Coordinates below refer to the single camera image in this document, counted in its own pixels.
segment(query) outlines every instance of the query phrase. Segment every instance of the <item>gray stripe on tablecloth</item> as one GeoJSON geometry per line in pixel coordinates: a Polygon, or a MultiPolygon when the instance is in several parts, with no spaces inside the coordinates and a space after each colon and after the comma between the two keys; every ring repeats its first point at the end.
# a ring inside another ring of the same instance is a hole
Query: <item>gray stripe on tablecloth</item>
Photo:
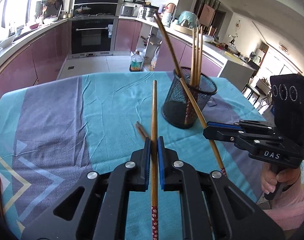
{"type": "MultiPolygon", "coordinates": [[[[12,161],[12,168],[31,183],[15,202],[24,226],[92,170],[82,111],[82,77],[27,89],[12,161]]],[[[21,186],[13,179],[13,194],[21,186]]]]}
{"type": "MultiPolygon", "coordinates": [[[[174,73],[167,72],[171,81],[173,81],[174,73]]],[[[233,124],[239,122],[241,117],[234,111],[232,106],[225,102],[223,98],[216,94],[211,97],[217,105],[209,107],[205,106],[202,113],[207,122],[223,122],[233,124]]],[[[248,157],[247,151],[242,151],[234,146],[234,143],[222,142],[227,152],[231,154],[233,161],[237,164],[239,170],[242,172],[255,196],[259,199],[262,195],[260,171],[262,163],[248,157]]]]}

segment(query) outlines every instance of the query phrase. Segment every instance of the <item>wooden chopstick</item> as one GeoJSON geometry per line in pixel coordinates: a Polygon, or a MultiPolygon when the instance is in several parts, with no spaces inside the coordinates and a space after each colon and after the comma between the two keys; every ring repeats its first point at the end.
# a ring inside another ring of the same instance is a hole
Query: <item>wooden chopstick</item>
{"type": "Polygon", "coordinates": [[[143,141],[145,141],[146,137],[150,138],[144,127],[138,121],[135,123],[135,128],[137,129],[143,141]]]}
{"type": "Polygon", "coordinates": [[[196,28],[196,52],[195,52],[195,74],[194,74],[194,87],[196,87],[197,83],[197,74],[198,74],[198,66],[199,66],[199,27],[196,28]]]}
{"type": "Polygon", "coordinates": [[[203,26],[200,28],[200,34],[201,34],[201,40],[200,40],[200,52],[199,52],[199,60],[198,60],[198,66],[197,66],[197,81],[196,81],[196,87],[200,84],[200,78],[201,78],[201,68],[202,68],[202,49],[203,49],[203,26]]]}
{"type": "Polygon", "coordinates": [[[191,78],[190,86],[194,86],[194,75],[195,75],[195,29],[192,29],[192,62],[191,62],[191,78]]]}
{"type": "Polygon", "coordinates": [[[158,221],[158,157],[157,157],[157,81],[153,81],[151,124],[151,210],[152,239],[159,239],[158,221]]]}
{"type": "MultiPolygon", "coordinates": [[[[190,99],[190,101],[191,101],[191,103],[192,103],[192,105],[193,105],[193,107],[194,107],[194,110],[195,110],[195,112],[196,112],[196,114],[197,114],[197,117],[199,118],[199,120],[200,120],[200,122],[201,122],[201,125],[202,125],[203,129],[205,129],[205,128],[207,127],[207,124],[206,124],[206,121],[205,121],[205,119],[204,119],[204,117],[203,117],[203,115],[202,115],[202,112],[201,112],[199,106],[197,105],[195,99],[193,98],[193,96],[192,96],[190,90],[188,89],[188,86],[185,84],[185,81],[184,81],[183,78],[180,79],[180,82],[181,82],[181,84],[182,84],[182,86],[183,86],[185,92],[187,93],[187,95],[188,95],[188,97],[189,97],[189,99],[190,99]]],[[[225,167],[224,167],[224,164],[223,164],[223,161],[222,161],[222,159],[221,159],[219,150],[218,150],[218,148],[217,148],[217,146],[216,146],[216,144],[215,144],[215,141],[209,140],[209,142],[210,142],[211,148],[212,148],[212,150],[213,150],[213,153],[214,153],[214,155],[215,155],[215,158],[216,158],[216,160],[217,160],[217,162],[218,162],[218,165],[219,165],[219,167],[220,167],[220,169],[221,169],[221,172],[222,172],[226,177],[228,177],[228,176],[227,176],[227,173],[226,173],[226,170],[225,170],[225,167]]]]}
{"type": "Polygon", "coordinates": [[[161,19],[160,19],[159,15],[157,13],[155,13],[155,15],[156,15],[156,23],[159,26],[159,29],[160,29],[163,37],[165,38],[165,41],[166,41],[166,43],[167,43],[167,45],[170,49],[170,53],[171,53],[171,56],[172,56],[172,59],[173,59],[174,65],[175,65],[175,72],[178,75],[178,77],[181,78],[182,77],[181,68],[180,68],[178,60],[175,56],[174,49],[172,47],[170,38],[169,38],[169,36],[168,36],[168,34],[167,34],[167,32],[166,32],[166,30],[165,30],[165,28],[164,28],[164,26],[161,22],[161,19]]]}

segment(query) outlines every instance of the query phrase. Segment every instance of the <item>cloth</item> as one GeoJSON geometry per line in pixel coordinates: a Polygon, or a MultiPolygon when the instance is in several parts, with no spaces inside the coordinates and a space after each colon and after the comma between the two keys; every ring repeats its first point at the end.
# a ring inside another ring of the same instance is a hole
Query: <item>cloth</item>
{"type": "Polygon", "coordinates": [[[304,188],[299,179],[278,199],[272,209],[264,210],[284,231],[300,227],[304,220],[304,188]]]}
{"type": "MultiPolygon", "coordinates": [[[[20,238],[31,221],[87,172],[112,171],[143,148],[135,129],[150,133],[153,80],[158,82],[158,135],[165,147],[196,170],[219,170],[199,121],[187,130],[168,124],[162,105],[173,73],[95,73],[5,94],[0,100],[2,203],[10,230],[20,238]]],[[[226,79],[213,78],[218,93],[206,106],[207,121],[264,120],[226,79]]],[[[233,143],[217,142],[229,179],[254,202],[261,191],[261,162],[233,143]]],[[[151,239],[150,191],[131,192],[126,239],[151,239]]],[[[162,239],[182,237],[180,200],[159,188],[162,239]]]]}

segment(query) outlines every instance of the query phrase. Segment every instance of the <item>ceiling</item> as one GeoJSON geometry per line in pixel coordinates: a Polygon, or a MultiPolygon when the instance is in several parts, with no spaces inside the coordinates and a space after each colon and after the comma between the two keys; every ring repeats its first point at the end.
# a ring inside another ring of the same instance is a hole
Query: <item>ceiling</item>
{"type": "Polygon", "coordinates": [[[231,11],[257,24],[263,38],[278,48],[283,43],[286,55],[304,71],[304,0],[219,0],[231,11]]]}

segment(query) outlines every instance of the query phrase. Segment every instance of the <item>pink sleeve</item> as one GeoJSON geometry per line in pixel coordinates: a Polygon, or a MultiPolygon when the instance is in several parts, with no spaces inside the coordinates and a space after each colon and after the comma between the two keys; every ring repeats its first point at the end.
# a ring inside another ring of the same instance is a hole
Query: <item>pink sleeve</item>
{"type": "Polygon", "coordinates": [[[301,176],[280,198],[273,200],[271,210],[264,210],[284,231],[300,227],[304,220],[304,190],[301,176]]]}

